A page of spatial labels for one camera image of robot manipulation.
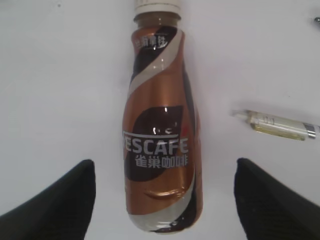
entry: plastic bottle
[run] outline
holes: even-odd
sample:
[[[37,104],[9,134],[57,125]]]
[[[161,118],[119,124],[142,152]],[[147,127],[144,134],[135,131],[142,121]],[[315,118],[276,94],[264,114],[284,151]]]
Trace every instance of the plastic bottle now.
[[[179,0],[136,0],[133,75],[123,117],[126,207],[159,234],[200,217],[200,120],[184,64]]]

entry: bottle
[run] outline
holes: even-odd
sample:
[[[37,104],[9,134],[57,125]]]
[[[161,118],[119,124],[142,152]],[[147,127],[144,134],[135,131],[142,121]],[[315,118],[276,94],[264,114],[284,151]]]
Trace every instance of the bottle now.
[[[126,208],[143,231],[168,234],[200,217],[200,120],[184,63],[179,0],[136,0],[133,75],[123,117]]]

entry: bottle label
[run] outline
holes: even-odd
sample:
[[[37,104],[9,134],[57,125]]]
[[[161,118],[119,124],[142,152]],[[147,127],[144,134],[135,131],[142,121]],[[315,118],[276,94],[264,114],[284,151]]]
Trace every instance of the bottle label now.
[[[132,132],[123,131],[125,173],[131,181],[150,181],[188,165],[189,128],[182,127],[182,119],[182,106],[152,107],[137,118]]]

